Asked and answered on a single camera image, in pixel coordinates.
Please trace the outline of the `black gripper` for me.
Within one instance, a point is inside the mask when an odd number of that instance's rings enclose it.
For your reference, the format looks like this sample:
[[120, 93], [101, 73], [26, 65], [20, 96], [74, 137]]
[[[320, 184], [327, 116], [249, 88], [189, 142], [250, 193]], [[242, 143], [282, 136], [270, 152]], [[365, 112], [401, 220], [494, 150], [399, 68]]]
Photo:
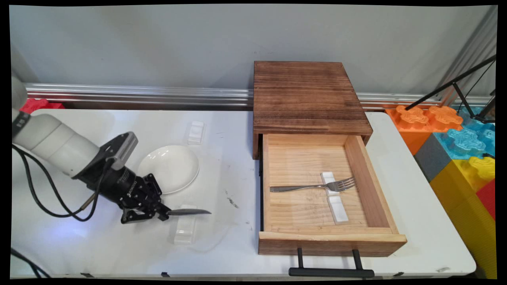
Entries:
[[120, 219], [123, 225], [153, 218], [161, 221], [170, 218], [171, 209], [163, 204], [162, 191], [154, 175], [141, 177], [125, 166], [120, 170], [105, 166], [105, 160], [88, 165], [88, 188], [92, 191], [99, 189], [101, 196], [123, 209]]

